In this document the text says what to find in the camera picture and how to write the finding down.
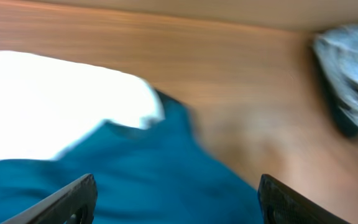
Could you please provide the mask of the blue polo shirt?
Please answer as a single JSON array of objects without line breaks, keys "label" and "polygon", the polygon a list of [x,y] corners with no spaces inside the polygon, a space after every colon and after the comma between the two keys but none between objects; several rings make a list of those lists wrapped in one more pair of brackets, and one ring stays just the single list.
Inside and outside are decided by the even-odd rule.
[{"label": "blue polo shirt", "polygon": [[57,161],[0,161],[0,223],[84,174],[95,223],[262,223],[257,192],[198,144],[187,109],[159,93],[151,128],[103,123]]}]

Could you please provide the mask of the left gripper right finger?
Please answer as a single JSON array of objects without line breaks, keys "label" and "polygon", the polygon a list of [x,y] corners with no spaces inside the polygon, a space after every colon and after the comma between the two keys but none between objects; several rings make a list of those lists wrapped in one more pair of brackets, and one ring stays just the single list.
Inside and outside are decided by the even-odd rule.
[{"label": "left gripper right finger", "polygon": [[349,224],[268,174],[261,176],[258,200],[265,224]]}]

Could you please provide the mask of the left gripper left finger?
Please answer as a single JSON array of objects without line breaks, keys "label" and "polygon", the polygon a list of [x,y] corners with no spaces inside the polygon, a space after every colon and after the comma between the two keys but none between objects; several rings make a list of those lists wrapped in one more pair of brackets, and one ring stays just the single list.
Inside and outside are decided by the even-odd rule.
[{"label": "left gripper left finger", "polygon": [[85,174],[3,224],[92,224],[97,198],[94,176]]}]

